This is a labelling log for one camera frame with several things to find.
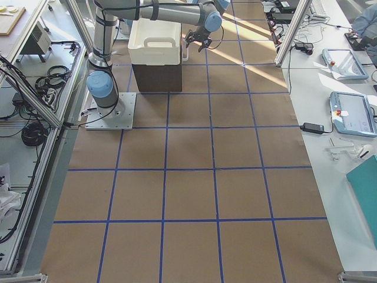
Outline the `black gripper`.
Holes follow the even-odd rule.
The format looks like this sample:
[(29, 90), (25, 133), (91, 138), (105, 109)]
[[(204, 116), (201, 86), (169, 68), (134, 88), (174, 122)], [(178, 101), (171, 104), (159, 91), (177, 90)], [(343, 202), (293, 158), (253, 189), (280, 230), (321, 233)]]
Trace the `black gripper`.
[(190, 29), (186, 34), (184, 41), (186, 42), (186, 48), (193, 42), (199, 42), (200, 46), (198, 48), (198, 52), (201, 52), (203, 49), (206, 49), (212, 43), (212, 39), (210, 37), (210, 32), (205, 28), (199, 27), (195, 31)]

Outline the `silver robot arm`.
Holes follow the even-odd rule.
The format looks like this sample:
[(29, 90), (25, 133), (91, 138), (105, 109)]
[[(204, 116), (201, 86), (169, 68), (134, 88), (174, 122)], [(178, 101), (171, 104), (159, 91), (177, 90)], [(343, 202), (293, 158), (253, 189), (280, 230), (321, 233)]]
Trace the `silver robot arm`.
[(102, 119), (122, 113), (118, 85), (112, 72), (112, 51), (117, 21), (176, 22), (196, 26), (185, 37), (187, 45), (208, 48), (210, 35), (221, 28), (229, 1), (95, 1), (94, 45), (88, 58), (87, 88)]

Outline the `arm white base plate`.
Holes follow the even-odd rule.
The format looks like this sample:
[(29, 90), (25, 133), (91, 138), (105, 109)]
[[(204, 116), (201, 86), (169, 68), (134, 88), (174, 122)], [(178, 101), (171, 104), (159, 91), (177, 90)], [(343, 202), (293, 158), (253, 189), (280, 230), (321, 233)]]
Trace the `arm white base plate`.
[(134, 110), (137, 93), (119, 93), (118, 104), (112, 108), (98, 108), (94, 98), (91, 99), (91, 108), (87, 116), (86, 130), (131, 130), (133, 128)]

